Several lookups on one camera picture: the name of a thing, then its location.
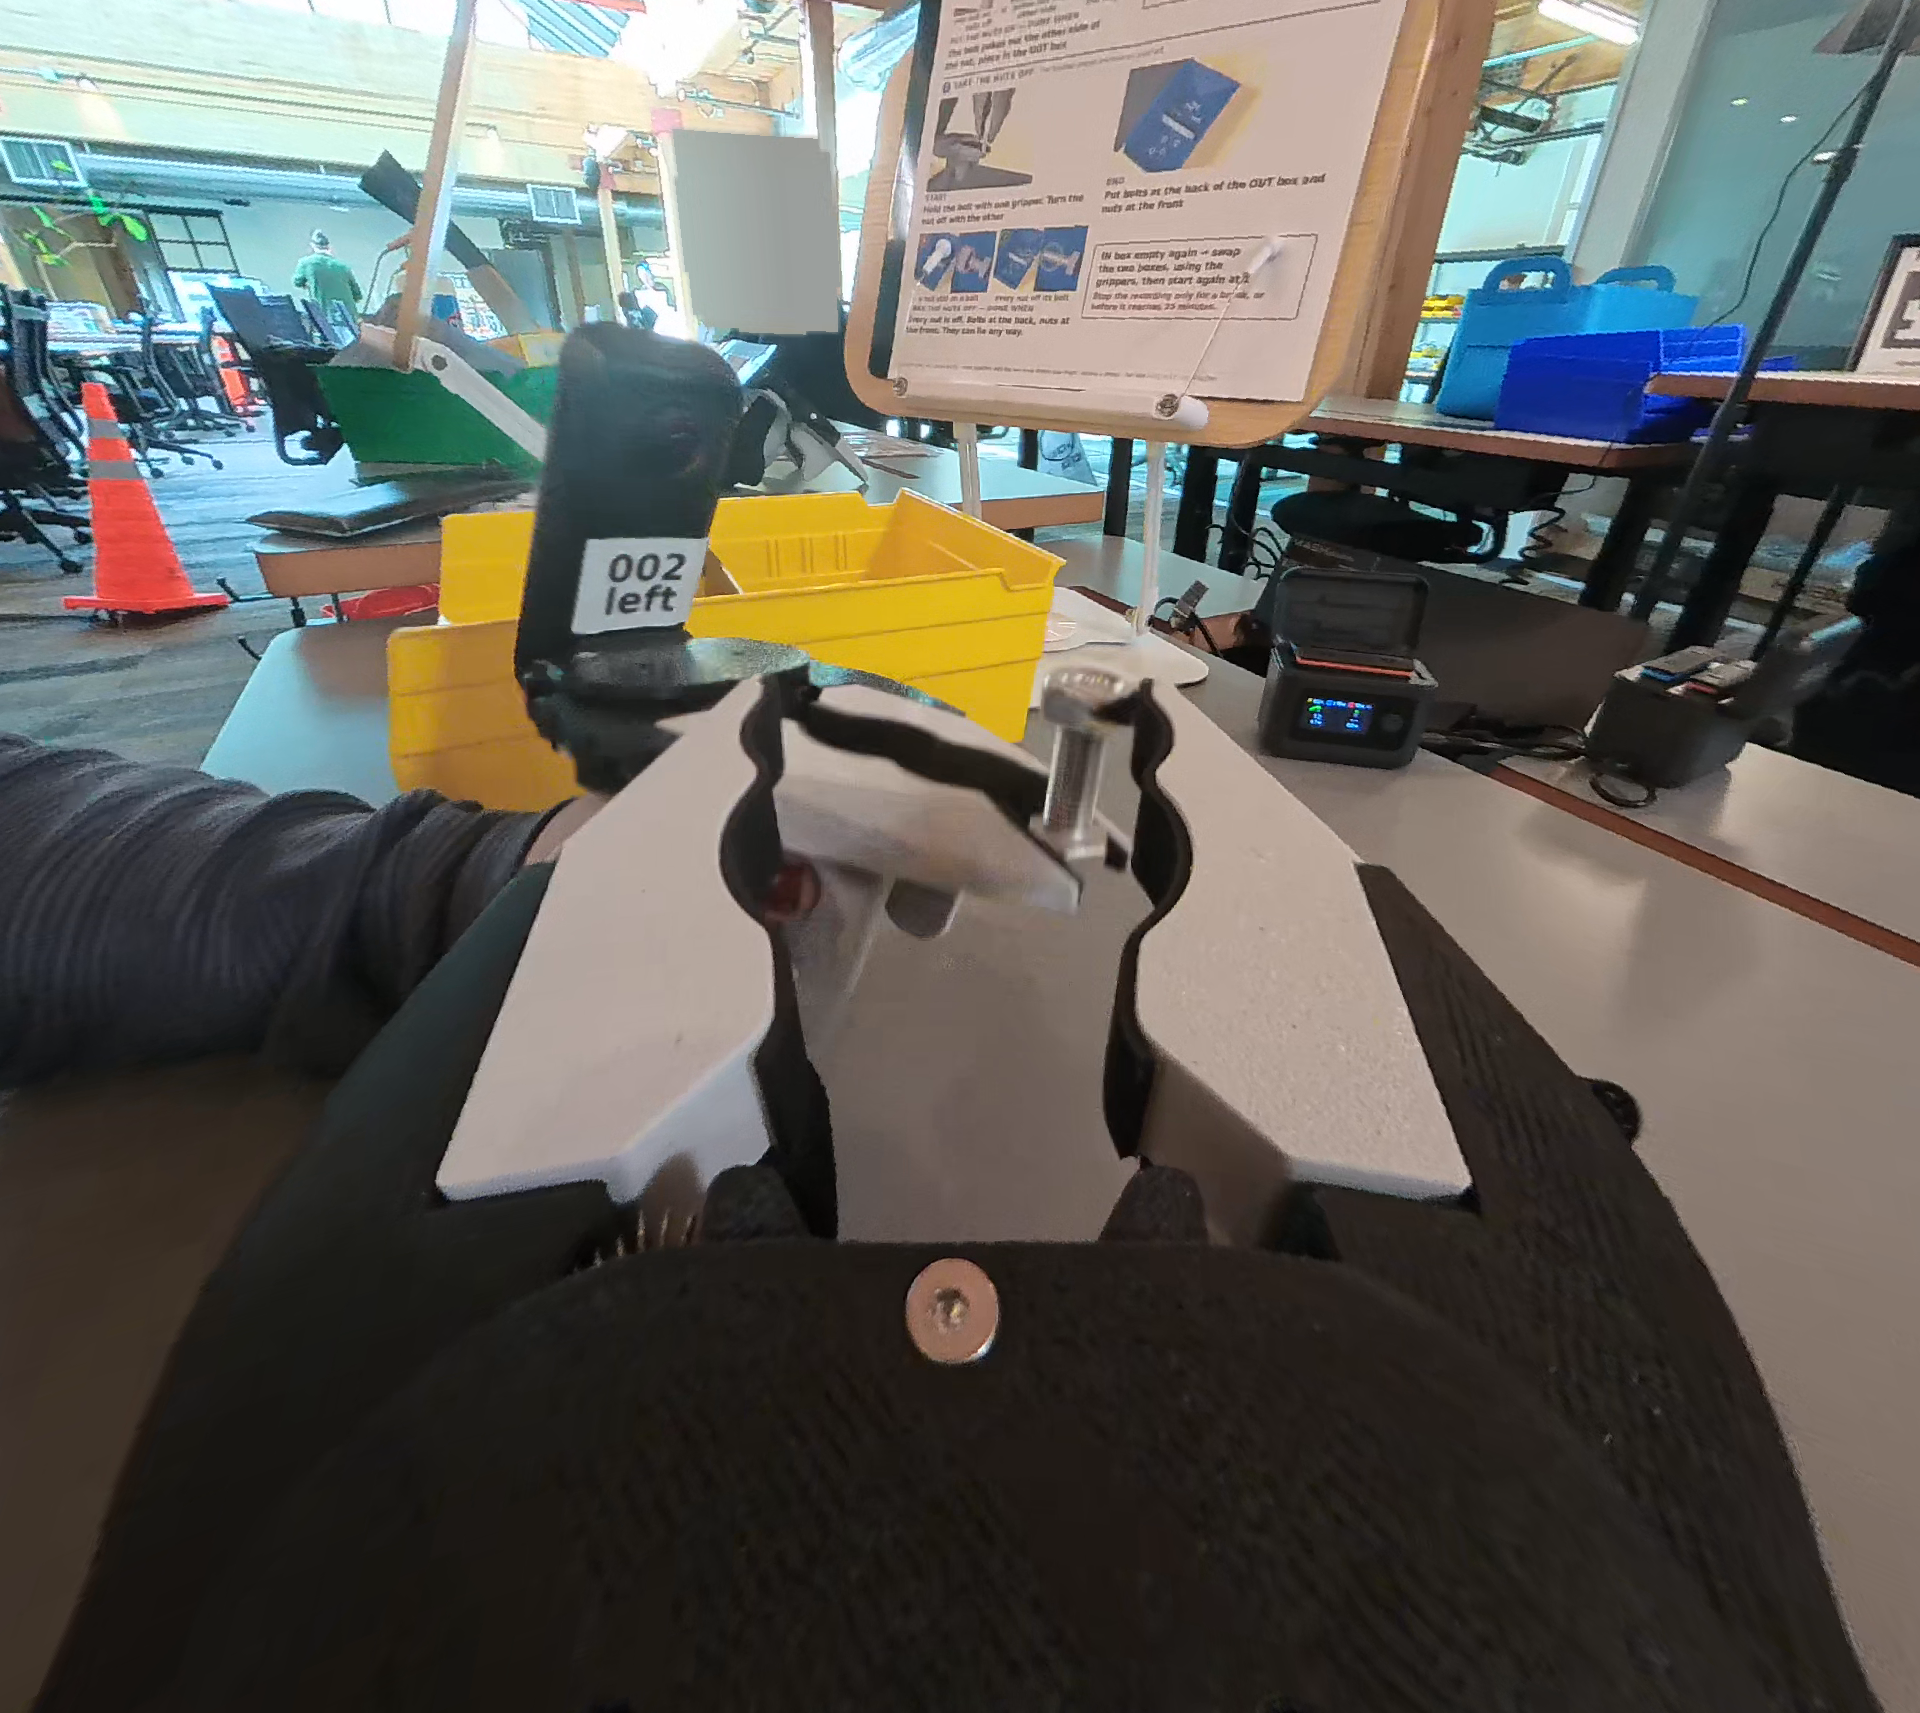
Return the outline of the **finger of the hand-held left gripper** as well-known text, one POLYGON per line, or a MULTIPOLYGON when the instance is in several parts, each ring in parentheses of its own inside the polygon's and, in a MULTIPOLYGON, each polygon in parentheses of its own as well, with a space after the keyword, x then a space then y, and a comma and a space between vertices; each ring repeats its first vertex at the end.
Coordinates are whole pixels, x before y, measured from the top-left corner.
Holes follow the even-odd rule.
POLYGON ((1096 873, 1057 862, 977 793, 843 751, 792 751, 773 793, 778 858, 768 925, 782 942, 808 1059, 824 1071, 848 1031, 878 932, 943 937, 965 902, 999 902, 1089 940, 1096 873))
POLYGON ((1025 827, 1042 814, 1048 769, 938 695, 878 675, 808 675, 782 719, 813 743, 867 765, 977 793, 1025 827))

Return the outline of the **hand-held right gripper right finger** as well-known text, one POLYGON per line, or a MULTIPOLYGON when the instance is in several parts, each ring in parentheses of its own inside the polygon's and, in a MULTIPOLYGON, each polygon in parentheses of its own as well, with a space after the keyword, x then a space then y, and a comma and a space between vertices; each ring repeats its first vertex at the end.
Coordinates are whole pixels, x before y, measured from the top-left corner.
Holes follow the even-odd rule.
POLYGON ((1133 874, 1104 1108, 1194 1178, 1214 1242, 1270 1242, 1297 1186, 1469 1190, 1361 862, 1177 691, 1133 703, 1133 874))

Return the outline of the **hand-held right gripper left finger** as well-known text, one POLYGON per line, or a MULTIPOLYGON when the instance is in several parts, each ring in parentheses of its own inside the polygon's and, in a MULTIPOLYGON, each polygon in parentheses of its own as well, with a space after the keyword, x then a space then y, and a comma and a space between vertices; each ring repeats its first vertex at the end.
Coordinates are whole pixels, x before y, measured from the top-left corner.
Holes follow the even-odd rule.
POLYGON ((831 1104, 762 920, 791 694, 803 678, 761 678, 675 719, 566 839, 450 1131, 445 1199, 596 1183, 685 1217, 718 1171, 770 1161, 803 1225, 839 1232, 831 1104))

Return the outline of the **yellow plastic bin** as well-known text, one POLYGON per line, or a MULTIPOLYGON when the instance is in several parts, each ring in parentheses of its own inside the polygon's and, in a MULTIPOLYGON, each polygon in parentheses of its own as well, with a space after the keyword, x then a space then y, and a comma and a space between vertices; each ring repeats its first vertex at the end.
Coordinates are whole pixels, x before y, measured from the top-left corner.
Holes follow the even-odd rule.
MULTIPOLYGON (((541 810, 575 795, 515 675, 535 517, 441 524, 438 621, 389 640, 389 758, 400 790, 541 810)), ((1025 731, 1061 561, 922 496, 729 497, 714 509, 694 637, 805 647, 923 694, 982 731, 1025 731)))

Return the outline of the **silver hex bolt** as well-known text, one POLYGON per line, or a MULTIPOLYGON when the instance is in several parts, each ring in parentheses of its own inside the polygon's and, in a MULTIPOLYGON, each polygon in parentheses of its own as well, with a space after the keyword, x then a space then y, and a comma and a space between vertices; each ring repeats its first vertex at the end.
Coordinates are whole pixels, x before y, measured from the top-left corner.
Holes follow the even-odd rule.
POLYGON ((1044 825, 1093 822, 1109 746, 1120 731, 1133 731, 1139 691, 1141 682, 1105 668, 1065 668, 1042 684, 1042 719, 1056 731, 1037 814, 1044 825))

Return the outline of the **person's left forearm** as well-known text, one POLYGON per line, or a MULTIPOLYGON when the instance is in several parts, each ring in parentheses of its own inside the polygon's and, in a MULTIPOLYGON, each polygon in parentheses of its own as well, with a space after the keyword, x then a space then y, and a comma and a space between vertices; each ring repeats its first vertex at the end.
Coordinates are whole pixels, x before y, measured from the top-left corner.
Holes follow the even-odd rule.
POLYGON ((595 805, 382 805, 2 736, 2 1086, 341 1072, 595 805))

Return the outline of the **green bin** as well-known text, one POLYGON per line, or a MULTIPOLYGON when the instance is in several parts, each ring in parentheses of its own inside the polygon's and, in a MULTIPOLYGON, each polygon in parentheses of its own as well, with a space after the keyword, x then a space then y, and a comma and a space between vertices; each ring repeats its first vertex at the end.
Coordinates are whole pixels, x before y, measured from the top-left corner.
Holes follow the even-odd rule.
POLYGON ((433 322, 396 363, 396 335, 363 324, 315 366, 326 411, 359 485, 484 473, 529 478, 547 458, 560 383, 560 332, 475 339, 433 322))

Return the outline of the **black battery charging case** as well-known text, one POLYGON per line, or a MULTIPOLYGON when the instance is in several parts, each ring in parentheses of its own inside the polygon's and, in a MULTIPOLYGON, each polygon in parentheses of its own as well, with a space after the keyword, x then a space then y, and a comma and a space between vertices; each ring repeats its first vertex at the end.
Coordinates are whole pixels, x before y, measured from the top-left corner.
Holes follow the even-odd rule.
POLYGON ((1273 580, 1260 611, 1273 653, 1258 748, 1323 765, 1408 765, 1439 698, 1418 659, 1426 580, 1293 566, 1273 580))

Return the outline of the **black office chair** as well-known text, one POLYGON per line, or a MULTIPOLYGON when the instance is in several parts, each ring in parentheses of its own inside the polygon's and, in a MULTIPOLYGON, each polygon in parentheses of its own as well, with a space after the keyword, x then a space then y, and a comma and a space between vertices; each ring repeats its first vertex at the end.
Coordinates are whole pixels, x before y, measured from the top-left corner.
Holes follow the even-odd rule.
POLYGON ((343 430, 315 374, 341 344, 321 311, 292 293, 238 283, 211 283, 209 293, 264 392, 279 458, 288 465, 326 465, 343 446, 343 430))
POLYGON ((2 285, 2 540, 82 574, 92 545, 86 463, 68 409, 45 392, 43 296, 2 285))

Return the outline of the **black battery charger hub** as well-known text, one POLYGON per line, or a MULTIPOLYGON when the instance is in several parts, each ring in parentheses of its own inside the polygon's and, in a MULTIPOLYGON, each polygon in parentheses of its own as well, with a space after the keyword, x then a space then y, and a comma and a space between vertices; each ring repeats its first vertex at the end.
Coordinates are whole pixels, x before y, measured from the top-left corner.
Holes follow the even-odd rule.
POLYGON ((1584 763, 1645 793, 1709 779, 1824 668, 1809 640, 1761 656, 1693 644, 1631 664, 1611 675, 1584 727, 1584 763))

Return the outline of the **printed instruction sheet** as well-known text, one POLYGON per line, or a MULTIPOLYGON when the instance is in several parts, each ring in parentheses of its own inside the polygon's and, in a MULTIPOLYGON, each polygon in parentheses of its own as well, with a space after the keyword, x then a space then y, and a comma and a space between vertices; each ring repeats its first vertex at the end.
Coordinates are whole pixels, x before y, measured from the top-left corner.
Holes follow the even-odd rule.
POLYGON ((923 0, 884 374, 1297 399, 1408 0, 923 0))

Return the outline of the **blue plastic tote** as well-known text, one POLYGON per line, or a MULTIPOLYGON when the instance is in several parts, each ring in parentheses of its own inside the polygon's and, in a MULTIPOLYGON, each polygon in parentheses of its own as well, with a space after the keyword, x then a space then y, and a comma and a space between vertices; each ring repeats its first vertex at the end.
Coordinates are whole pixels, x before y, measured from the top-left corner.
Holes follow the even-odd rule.
POLYGON ((1665 264, 1631 264, 1578 283, 1558 251, 1499 259, 1461 299, 1432 407, 1455 419, 1493 419, 1514 348, 1531 336, 1686 328, 1698 296, 1665 264))

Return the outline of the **stack of blue bins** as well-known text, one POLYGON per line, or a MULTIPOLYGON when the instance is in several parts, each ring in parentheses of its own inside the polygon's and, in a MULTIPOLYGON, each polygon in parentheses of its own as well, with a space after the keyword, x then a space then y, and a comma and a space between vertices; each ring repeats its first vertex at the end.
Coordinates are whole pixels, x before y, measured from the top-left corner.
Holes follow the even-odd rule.
POLYGON ((1744 324, 1528 336, 1510 350, 1497 422, 1597 446, 1678 443, 1714 414, 1710 399, 1649 391, 1663 372, 1737 372, 1744 324))

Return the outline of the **black light stand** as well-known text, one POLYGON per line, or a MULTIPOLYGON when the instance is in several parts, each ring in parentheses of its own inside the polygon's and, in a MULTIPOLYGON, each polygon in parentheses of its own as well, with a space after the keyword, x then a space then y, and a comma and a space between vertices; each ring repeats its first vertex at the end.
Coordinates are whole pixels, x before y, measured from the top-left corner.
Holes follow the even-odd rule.
POLYGON ((1745 339, 1745 355, 1741 359, 1741 366, 1709 422, 1705 443, 1698 451, 1685 487, 1678 489, 1678 501, 1674 501, 1670 506, 1668 528, 1631 601, 1634 621, 1651 619, 1654 607, 1661 605, 1661 595, 1668 585, 1670 570, 1677 566, 1677 560, 1685 548, 1685 538, 1694 522, 1694 514, 1704 509, 1718 477, 1726 470, 1732 442, 1741 430, 1741 414, 1753 383, 1761 376, 1764 355, 1772 350, 1772 342, 1796 296, 1796 288, 1807 276, 1821 236, 1830 227, 1840 194, 1859 166, 1859 156, 1867 144, 1878 109, 1882 107, 1887 82, 1900 55, 1906 53, 1910 39, 1914 36, 1917 0, 1863 0, 1856 20, 1863 23, 1867 19, 1882 26, 1875 69, 1860 86, 1860 91, 1852 97, 1852 102, 1847 102, 1847 123, 1840 131, 1838 144, 1824 156, 1824 176, 1817 193, 1812 194, 1809 214, 1780 267, 1780 281, 1767 299, 1761 322, 1751 328, 1745 339))

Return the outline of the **wooden clipboard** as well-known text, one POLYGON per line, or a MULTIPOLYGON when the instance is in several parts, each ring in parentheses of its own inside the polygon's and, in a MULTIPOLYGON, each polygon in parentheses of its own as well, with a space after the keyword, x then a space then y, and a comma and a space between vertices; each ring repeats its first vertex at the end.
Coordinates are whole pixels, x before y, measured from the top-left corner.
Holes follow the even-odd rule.
POLYGON ((895 218, 912 86, 912 61, 904 59, 884 91, 865 193, 847 324, 852 391, 878 411, 918 419, 1101 430, 1226 451, 1244 451, 1303 425, 1333 392, 1392 399, 1418 322, 1493 16, 1497 0, 1406 0, 1303 395, 1196 399, 1172 403, 1171 411, 1149 403, 1139 383, 1121 391, 1049 391, 961 376, 932 388, 907 383, 899 391, 895 380, 874 372, 876 335, 888 327, 892 299, 899 293, 886 276, 899 271, 892 247, 904 232, 895 218))

